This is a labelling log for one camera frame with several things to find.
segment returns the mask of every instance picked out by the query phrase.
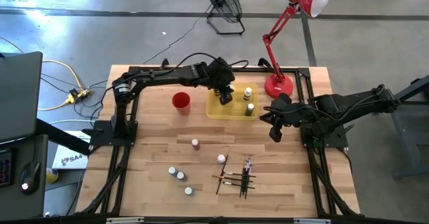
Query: gray floor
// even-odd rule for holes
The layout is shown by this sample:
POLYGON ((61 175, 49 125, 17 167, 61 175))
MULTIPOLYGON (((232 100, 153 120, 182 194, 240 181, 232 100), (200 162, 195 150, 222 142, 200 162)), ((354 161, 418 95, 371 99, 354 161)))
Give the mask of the gray floor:
MULTIPOLYGON (((244 13, 281 13, 286 0, 240 0, 244 13)), ((429 0, 330 0, 323 11, 331 15, 429 15, 429 0)), ((191 12, 199 13, 208 0, 0 0, 0 9, 40 7, 101 11, 191 12)), ((70 64, 85 86, 105 80, 112 64, 139 64, 151 58, 186 32, 193 17, 66 17, 44 16, 39 11, 27 15, 0 15, 0 36, 24 51, 40 50, 44 58, 70 64)), ((267 57, 261 36, 276 19, 245 18, 241 36, 216 35, 205 20, 167 52, 153 59, 177 62, 193 52, 207 52, 228 61, 248 59, 256 64, 267 57)), ((221 28, 236 28, 215 19, 221 28)), ((310 20, 312 45, 318 66, 327 66, 334 92, 351 94, 367 91, 383 83, 393 92, 415 78, 429 73, 429 21, 310 20)), ((300 19, 291 19, 273 43, 281 65, 308 66, 308 53, 300 19)), ((0 41, 0 51, 15 51, 0 41)), ((194 58, 189 63, 206 60, 194 58)), ((56 64, 44 64, 43 72, 72 82, 71 74, 56 64)), ((66 85, 57 84, 68 89, 66 85)), ((96 102, 101 91, 90 98, 96 102)), ((65 94, 42 83, 39 104, 61 103, 65 94)), ((83 109, 90 114, 90 109, 83 109)), ((72 107, 39 112, 46 121, 79 119, 72 107)), ((353 162, 354 181, 362 214, 408 221, 429 220, 429 176, 392 180, 390 174, 404 166, 404 157, 390 116, 366 116, 355 121, 347 137, 353 162)), ((61 123, 61 129, 78 130, 86 123, 61 123)), ((55 145, 50 146, 50 161, 55 145)), ((61 173, 62 182, 77 181, 79 172, 61 173)), ((46 192, 45 210, 64 215, 76 185, 46 192)))

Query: yellow tray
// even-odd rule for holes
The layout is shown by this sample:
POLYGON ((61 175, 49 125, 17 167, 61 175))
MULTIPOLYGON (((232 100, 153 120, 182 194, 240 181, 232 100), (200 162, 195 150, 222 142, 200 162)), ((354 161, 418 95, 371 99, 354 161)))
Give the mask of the yellow tray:
POLYGON ((213 90, 208 92, 208 101, 206 104, 206 114, 211 119, 226 119, 239 121, 253 121, 258 117, 257 85, 255 83, 235 83, 235 91, 232 93, 233 100, 222 106, 219 97, 215 96, 213 90), (244 90, 252 88, 252 95, 248 101, 243 99, 244 90), (249 103, 253 103, 255 108, 252 115, 246 116, 246 108, 249 103))

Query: fan stand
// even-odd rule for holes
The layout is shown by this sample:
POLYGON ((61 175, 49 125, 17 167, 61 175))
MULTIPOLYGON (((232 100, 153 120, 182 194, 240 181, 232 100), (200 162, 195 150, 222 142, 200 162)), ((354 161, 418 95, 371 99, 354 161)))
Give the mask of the fan stand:
POLYGON ((240 19, 238 19, 238 21, 239 21, 239 23, 240 23, 241 28, 243 29, 243 31, 241 31, 241 32, 227 32, 227 33, 223 33, 223 32, 218 31, 217 28, 212 24, 212 22, 209 19, 212 16, 212 14, 213 14, 213 10, 215 10, 215 7, 212 7, 212 10, 210 10, 210 13, 208 13, 208 15, 207 15, 207 23, 209 24, 209 26, 211 26, 211 28, 213 28, 215 30, 216 34, 220 34, 220 35, 223 35, 223 36, 224 35, 240 35, 241 36, 244 33, 244 31, 246 29, 244 28, 244 25, 243 25, 243 23, 241 23, 240 19))

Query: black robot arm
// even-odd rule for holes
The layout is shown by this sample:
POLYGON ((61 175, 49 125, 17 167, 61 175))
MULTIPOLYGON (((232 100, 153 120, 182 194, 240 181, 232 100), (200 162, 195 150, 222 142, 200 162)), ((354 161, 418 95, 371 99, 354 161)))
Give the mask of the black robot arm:
POLYGON ((260 117, 273 127, 269 136, 280 142, 285 127, 303 127, 314 139, 324 139, 335 128, 370 113, 392 113, 400 101, 384 85, 363 93, 342 96, 322 95, 308 100, 308 104, 292 103, 291 98, 282 94, 264 107, 269 113, 260 117))
POLYGON ((233 100, 231 82, 235 80, 231 67, 222 59, 217 58, 209 65, 205 62, 171 70, 144 70, 124 73, 113 81, 115 96, 115 114, 111 118, 111 127, 115 137, 123 137, 129 133, 126 119, 127 106, 140 94, 145 87, 181 84, 185 87, 204 86, 216 89, 220 93, 219 101, 225 105, 233 100))

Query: red cup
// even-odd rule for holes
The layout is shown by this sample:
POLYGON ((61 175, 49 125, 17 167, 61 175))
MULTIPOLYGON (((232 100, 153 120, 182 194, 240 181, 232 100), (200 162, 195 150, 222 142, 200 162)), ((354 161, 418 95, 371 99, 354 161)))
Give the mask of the red cup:
POLYGON ((190 97, 187 93, 176 93, 172 99, 173 106, 181 115, 189 115, 190 112, 190 97))

